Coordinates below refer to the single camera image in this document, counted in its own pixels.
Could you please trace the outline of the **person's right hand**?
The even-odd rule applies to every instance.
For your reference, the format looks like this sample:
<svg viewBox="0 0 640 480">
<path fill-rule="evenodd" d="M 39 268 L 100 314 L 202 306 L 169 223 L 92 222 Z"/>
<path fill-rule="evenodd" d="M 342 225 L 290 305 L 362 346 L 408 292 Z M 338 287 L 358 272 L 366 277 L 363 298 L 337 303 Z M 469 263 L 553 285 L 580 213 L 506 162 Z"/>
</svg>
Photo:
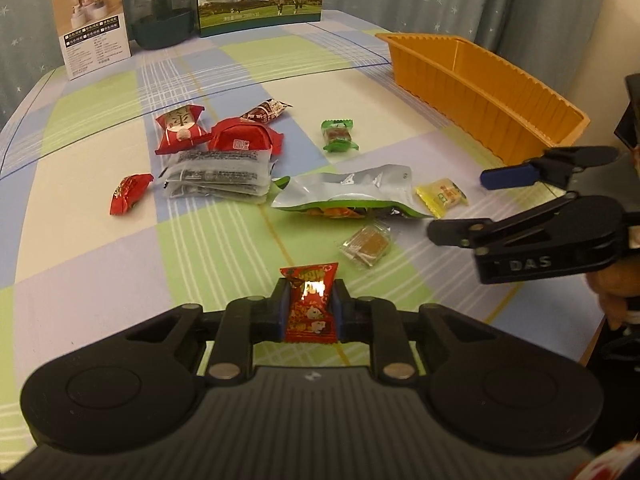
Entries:
<svg viewBox="0 0 640 480">
<path fill-rule="evenodd" d="M 632 256 L 612 266 L 586 274 L 590 289 L 598 296 L 600 307 L 611 330 L 627 321 L 627 299 L 640 295 L 640 260 Z"/>
</svg>

